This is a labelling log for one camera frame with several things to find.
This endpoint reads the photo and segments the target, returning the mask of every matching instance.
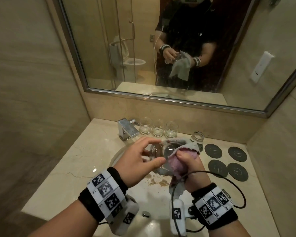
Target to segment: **person's left hand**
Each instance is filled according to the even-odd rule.
[[[161,140],[142,137],[135,141],[113,166],[121,176],[128,188],[137,185],[151,171],[161,167],[166,159],[164,157],[146,161],[142,155],[149,156],[149,151],[145,150],[148,144],[160,143]]]

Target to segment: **metal frame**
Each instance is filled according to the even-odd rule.
[[[210,103],[177,100],[177,99],[170,99],[170,98],[154,97],[154,96],[148,96],[148,95],[91,88],[88,86],[88,83],[87,83],[87,80],[85,77],[83,65],[82,65],[82,62],[81,62],[81,59],[79,56],[79,52],[78,52],[78,49],[77,49],[75,41],[74,41],[74,37],[73,37],[72,31],[71,31],[71,27],[70,27],[70,23],[68,21],[66,11],[63,6],[63,2],[62,2],[62,0],[53,0],[53,2],[55,5],[55,8],[56,8],[59,20],[61,22],[62,29],[63,29],[64,35],[66,37],[66,41],[68,43],[70,52],[72,54],[72,58],[74,60],[77,72],[79,74],[79,78],[82,83],[83,90],[85,92],[114,96],[114,97],[123,97],[123,98],[128,98],[128,99],[135,99],[135,100],[150,101],[150,102],[155,102],[155,103],[163,103],[163,104],[170,104],[170,105],[200,108],[200,109],[211,110],[211,111],[222,111],[222,112],[228,112],[228,113],[233,113],[233,114],[268,118],[280,106],[280,104],[284,101],[284,99],[289,95],[289,93],[296,86],[296,70],[295,70],[292,73],[292,75],[288,78],[288,80],[285,82],[285,84],[280,88],[280,90],[277,92],[277,94],[271,100],[271,102],[268,104],[268,106],[265,108],[265,110],[263,110],[263,111],[246,109],[246,108],[239,108],[239,107],[232,107],[232,106],[217,105],[217,104],[210,104]]]

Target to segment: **white outlet plate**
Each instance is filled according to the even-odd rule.
[[[266,68],[269,66],[271,60],[274,58],[272,54],[270,54],[268,51],[265,51],[257,64],[257,66],[254,68],[252,74],[251,74],[251,79],[254,83],[257,83],[263,73],[265,72]]]

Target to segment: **cable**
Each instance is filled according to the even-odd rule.
[[[163,29],[164,29],[164,26],[162,26],[161,33],[158,36],[158,38],[156,39],[155,46],[153,48],[153,70],[155,72],[156,78],[157,78],[157,64],[156,64],[156,58],[155,58],[155,48],[156,48],[157,41],[159,40],[159,38],[160,38],[160,36],[161,36],[161,34],[163,32]]]
[[[176,189],[177,185],[178,185],[178,184],[179,184],[179,183],[180,183],[180,182],[181,182],[186,176],[188,176],[188,175],[190,175],[190,174],[193,174],[193,173],[208,173],[208,174],[213,174],[213,175],[215,175],[215,176],[219,176],[219,177],[225,179],[226,181],[228,181],[228,182],[231,183],[234,187],[237,188],[237,190],[241,193],[241,195],[242,195],[242,197],[243,197],[243,200],[244,200],[244,204],[243,204],[243,206],[236,206],[236,205],[234,205],[234,207],[236,207],[236,208],[238,208],[238,209],[243,209],[243,208],[246,207],[246,205],[247,205],[247,201],[246,201],[245,195],[244,195],[243,192],[240,190],[240,188],[239,188],[238,186],[236,186],[235,183],[233,183],[231,180],[229,180],[229,179],[223,177],[223,176],[220,175],[220,174],[213,173],[213,172],[210,172],[210,171],[205,171],[205,170],[199,170],[199,171],[192,171],[192,172],[190,172],[190,173],[187,173],[187,174],[183,175],[180,179],[177,180],[177,183],[174,185],[174,188],[173,188],[173,191],[172,191],[172,195],[171,195],[171,212],[172,212],[172,215],[175,215],[175,213],[174,213],[174,208],[173,208],[173,205],[174,205],[174,204],[173,204],[173,201],[174,201],[174,192],[175,192],[175,189]],[[176,219],[174,219],[174,224],[175,224],[175,228],[176,228],[176,231],[178,232],[179,237],[182,237],[182,235],[181,235],[181,233],[180,233],[180,231],[179,231],[179,227],[178,227],[178,223],[176,222]]]

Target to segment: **chrome faucet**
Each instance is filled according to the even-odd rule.
[[[119,137],[122,141],[139,135],[139,131],[134,125],[139,125],[134,119],[128,121],[126,118],[123,118],[117,122]]]

